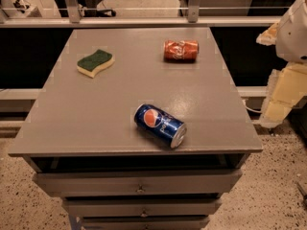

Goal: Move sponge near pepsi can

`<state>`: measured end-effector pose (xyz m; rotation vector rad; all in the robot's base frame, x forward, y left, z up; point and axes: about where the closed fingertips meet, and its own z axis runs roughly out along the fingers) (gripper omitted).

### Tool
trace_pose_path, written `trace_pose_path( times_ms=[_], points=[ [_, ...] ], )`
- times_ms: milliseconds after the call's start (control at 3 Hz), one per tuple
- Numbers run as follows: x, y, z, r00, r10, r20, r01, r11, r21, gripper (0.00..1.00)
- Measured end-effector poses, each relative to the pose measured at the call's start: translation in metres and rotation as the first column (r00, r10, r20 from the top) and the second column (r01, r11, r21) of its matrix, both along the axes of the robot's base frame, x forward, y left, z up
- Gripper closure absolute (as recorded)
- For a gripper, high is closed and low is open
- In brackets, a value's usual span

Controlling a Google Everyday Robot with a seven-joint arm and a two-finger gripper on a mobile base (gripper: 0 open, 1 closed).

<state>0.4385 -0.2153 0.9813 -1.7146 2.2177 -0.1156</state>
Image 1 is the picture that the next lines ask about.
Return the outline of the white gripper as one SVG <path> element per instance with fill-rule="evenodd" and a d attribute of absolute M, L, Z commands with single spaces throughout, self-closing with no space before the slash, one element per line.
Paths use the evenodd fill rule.
<path fill-rule="evenodd" d="M 295 0 L 279 23 L 272 24 L 258 35 L 256 42 L 265 46 L 276 42 L 276 54 L 291 61 L 281 71 L 272 70 L 267 85 L 268 93 L 262 103 L 260 126 L 274 128 L 307 95 L 306 0 Z"/>

